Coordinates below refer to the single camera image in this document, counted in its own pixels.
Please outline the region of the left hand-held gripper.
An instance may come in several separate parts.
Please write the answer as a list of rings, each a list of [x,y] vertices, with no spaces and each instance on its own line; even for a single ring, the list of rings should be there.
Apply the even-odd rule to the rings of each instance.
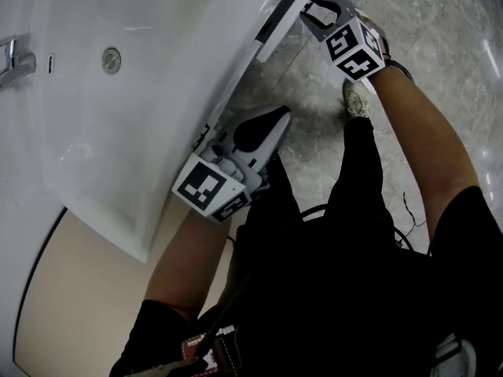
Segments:
[[[218,142],[211,140],[201,153],[189,156],[172,192],[206,219],[223,223],[270,187],[263,168],[291,123],[292,112],[284,105],[236,114],[218,134]]]

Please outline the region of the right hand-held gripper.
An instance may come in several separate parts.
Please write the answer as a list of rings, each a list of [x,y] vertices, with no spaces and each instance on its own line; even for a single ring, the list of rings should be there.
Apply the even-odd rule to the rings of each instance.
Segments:
[[[321,42],[321,53],[329,65],[347,79],[359,82],[385,66],[376,36],[360,20],[349,0],[311,0],[334,12],[334,23],[324,24],[317,17],[302,11],[299,18]],[[337,20],[343,19],[341,25]]]

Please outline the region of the person's right hand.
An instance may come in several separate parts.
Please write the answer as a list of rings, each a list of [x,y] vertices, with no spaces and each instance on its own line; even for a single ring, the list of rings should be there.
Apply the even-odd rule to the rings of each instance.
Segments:
[[[369,16],[364,11],[358,9],[357,12],[360,20],[378,39],[384,60],[385,61],[390,60],[391,59],[390,49],[384,30],[380,26],[378,26],[371,18],[369,18]]]

